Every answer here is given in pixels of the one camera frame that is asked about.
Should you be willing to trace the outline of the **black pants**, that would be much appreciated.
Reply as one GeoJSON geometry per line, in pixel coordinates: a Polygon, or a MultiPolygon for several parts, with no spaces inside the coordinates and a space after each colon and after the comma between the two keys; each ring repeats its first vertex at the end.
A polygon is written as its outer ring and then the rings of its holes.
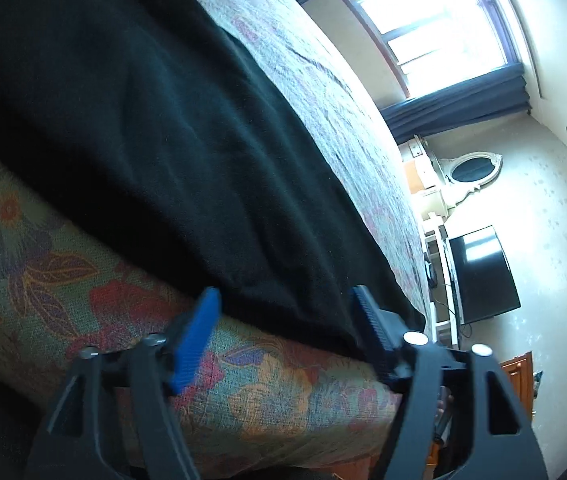
{"type": "Polygon", "coordinates": [[[360,356],[358,285],[427,325],[397,148],[294,0],[0,0],[0,162],[266,333],[360,356]]]}

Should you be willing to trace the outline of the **wooden door cabinet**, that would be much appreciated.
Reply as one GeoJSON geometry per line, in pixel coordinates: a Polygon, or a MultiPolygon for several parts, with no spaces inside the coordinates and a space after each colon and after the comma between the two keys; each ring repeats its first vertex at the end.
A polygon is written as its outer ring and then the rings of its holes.
{"type": "Polygon", "coordinates": [[[520,399],[527,416],[529,416],[529,419],[533,419],[534,375],[532,352],[529,351],[524,353],[523,356],[516,356],[501,362],[500,367],[508,376],[512,388],[520,399]]]}

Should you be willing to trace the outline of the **white tv console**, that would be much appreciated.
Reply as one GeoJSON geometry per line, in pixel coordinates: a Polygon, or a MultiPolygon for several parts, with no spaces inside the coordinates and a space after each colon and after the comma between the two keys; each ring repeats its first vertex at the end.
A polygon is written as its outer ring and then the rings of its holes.
{"type": "Polygon", "coordinates": [[[430,295],[431,339],[459,350],[461,299],[444,219],[434,212],[422,222],[425,271],[430,295]]]}

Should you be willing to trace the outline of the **black flat television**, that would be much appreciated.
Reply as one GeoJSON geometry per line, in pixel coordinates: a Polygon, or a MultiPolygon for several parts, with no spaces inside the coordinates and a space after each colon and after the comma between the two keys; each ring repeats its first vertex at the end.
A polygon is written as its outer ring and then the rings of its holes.
{"type": "Polygon", "coordinates": [[[460,301],[460,324],[495,318],[521,307],[517,286],[493,226],[448,240],[460,301]]]}

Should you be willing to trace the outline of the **white dressing table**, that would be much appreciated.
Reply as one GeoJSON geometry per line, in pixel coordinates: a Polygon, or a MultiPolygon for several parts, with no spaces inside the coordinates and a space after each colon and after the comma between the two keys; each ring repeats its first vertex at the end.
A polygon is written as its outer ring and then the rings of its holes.
{"type": "Polygon", "coordinates": [[[449,207],[444,198],[444,180],[436,171],[436,158],[432,157],[419,136],[399,145],[408,181],[410,203],[421,220],[433,216],[446,219],[449,207]]]}

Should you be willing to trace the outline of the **white oval vanity mirror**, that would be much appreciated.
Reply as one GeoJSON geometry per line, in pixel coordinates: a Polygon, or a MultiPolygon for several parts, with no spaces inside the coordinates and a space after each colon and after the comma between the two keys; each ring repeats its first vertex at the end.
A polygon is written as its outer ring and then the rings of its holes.
{"type": "Polygon", "coordinates": [[[491,184],[500,174],[503,156],[493,152],[471,152],[455,158],[441,158],[442,196],[447,208],[455,208],[470,194],[491,184]]]}

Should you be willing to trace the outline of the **right dark blue curtain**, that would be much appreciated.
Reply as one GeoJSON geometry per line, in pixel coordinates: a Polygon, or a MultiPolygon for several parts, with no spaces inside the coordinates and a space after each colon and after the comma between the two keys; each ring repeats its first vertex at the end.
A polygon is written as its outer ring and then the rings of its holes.
{"type": "Polygon", "coordinates": [[[524,65],[511,63],[435,92],[384,107],[397,144],[531,109],[524,65]]]}

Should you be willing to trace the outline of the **bright window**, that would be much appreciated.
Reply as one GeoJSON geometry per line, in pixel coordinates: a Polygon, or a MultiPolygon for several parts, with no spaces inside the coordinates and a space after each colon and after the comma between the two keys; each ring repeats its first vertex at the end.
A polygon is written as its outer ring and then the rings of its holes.
{"type": "Polygon", "coordinates": [[[409,99],[520,61],[497,0],[345,0],[409,99]]]}

